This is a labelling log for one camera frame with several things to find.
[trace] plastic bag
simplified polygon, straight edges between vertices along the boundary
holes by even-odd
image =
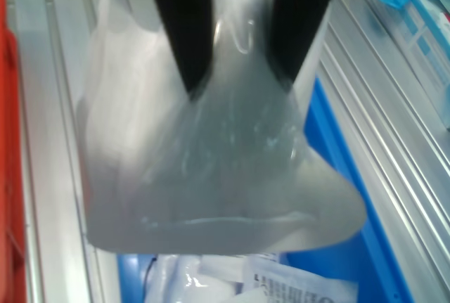
[[[326,20],[289,89],[266,60],[265,0],[214,0],[214,65],[192,99],[162,25],[138,25],[124,1],[100,2],[77,110],[93,245],[249,254],[320,247],[361,228],[360,195],[302,131]]]
[[[356,303],[358,285],[333,280],[291,266],[249,257],[243,292],[264,288],[269,303]]]

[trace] printed label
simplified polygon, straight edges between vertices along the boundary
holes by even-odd
[[[268,303],[337,303],[318,292],[294,288],[257,273],[254,288],[264,288]]]
[[[356,303],[358,285],[249,257],[243,291],[263,288],[268,303]]]

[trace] metal slat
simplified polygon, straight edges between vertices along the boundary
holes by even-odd
[[[83,0],[54,2],[70,100],[76,106],[82,98],[86,78],[86,54],[90,37],[87,9],[84,8]]]
[[[46,302],[90,302],[45,0],[15,0]]]
[[[322,55],[322,63],[330,77],[329,84],[333,87],[326,88],[327,96],[330,95],[330,90],[336,93],[337,89],[339,102],[345,109],[332,104],[333,110],[337,114],[349,113],[349,116],[344,116],[345,120],[341,120],[341,129],[346,134],[349,148],[411,292],[416,302],[426,302],[426,297],[436,298],[433,302],[445,302],[442,301],[445,297],[442,291],[435,290],[439,280],[432,264],[424,257],[421,239],[410,222],[409,214],[415,210],[414,203],[408,197],[411,186],[407,180],[405,183],[404,175],[401,171],[399,173],[397,161],[393,160],[391,152],[387,150],[385,133],[382,131],[383,116],[374,110],[374,105],[366,103],[366,96],[361,95],[361,90],[355,86],[355,81],[361,79],[361,75],[353,69],[351,62],[346,61],[342,45],[327,35],[326,46],[328,57]],[[427,232],[426,224],[422,224],[421,228]]]
[[[86,239],[86,222],[82,200],[81,174],[75,138],[75,117],[77,104],[82,98],[86,77],[87,53],[89,52],[90,31],[88,26],[89,7],[83,0],[54,0],[58,19],[58,31],[61,41],[63,62],[65,63],[66,82],[60,82],[67,93],[60,93],[66,102],[65,111],[67,142],[72,160],[72,173],[79,208],[79,221],[82,227],[86,262],[93,291],[94,302],[120,302],[120,285],[117,260],[114,254],[98,250]]]
[[[347,3],[355,20],[359,21],[360,28],[364,31],[369,44],[376,49],[375,54],[388,73],[392,88],[386,89],[386,86],[389,86],[386,82],[382,84],[383,90],[377,92],[374,89],[373,93],[383,105],[385,116],[394,131],[393,136],[396,136],[399,142],[397,145],[401,152],[397,156],[399,160],[403,158],[407,163],[403,170],[412,173],[409,178],[411,183],[414,181],[418,183],[418,186],[410,192],[410,196],[416,201],[416,207],[421,209],[421,213],[412,217],[412,220],[415,223],[426,220],[427,227],[418,233],[432,234],[432,237],[424,238],[423,243],[448,292],[450,291],[448,132],[398,49],[393,44],[380,43],[383,36],[387,37],[386,31],[380,28],[384,32],[380,34],[373,26],[368,27],[368,20],[375,17],[368,6],[366,6],[368,10],[361,9],[364,0],[344,0],[344,2]],[[387,93],[390,90],[396,98]],[[400,108],[405,109],[408,114],[402,114]]]

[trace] white plastic wrap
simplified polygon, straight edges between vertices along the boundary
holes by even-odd
[[[163,255],[145,303],[222,303],[236,296],[236,284],[199,273],[200,256]]]
[[[249,254],[320,247],[361,228],[360,195],[303,134],[326,20],[288,90],[266,60],[263,1],[214,0],[214,65],[192,100],[164,28],[101,0],[77,110],[95,246]]]
[[[247,255],[203,255],[199,272],[229,282],[244,282],[244,263]],[[280,255],[276,253],[255,254],[272,262],[280,262]]]

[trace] silver surface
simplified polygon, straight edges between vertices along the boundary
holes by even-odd
[[[151,27],[149,0],[125,0]],[[8,0],[22,67],[31,302],[120,302],[90,246],[73,123],[98,0]],[[334,0],[319,77],[416,302],[450,300],[450,134],[366,0]]]

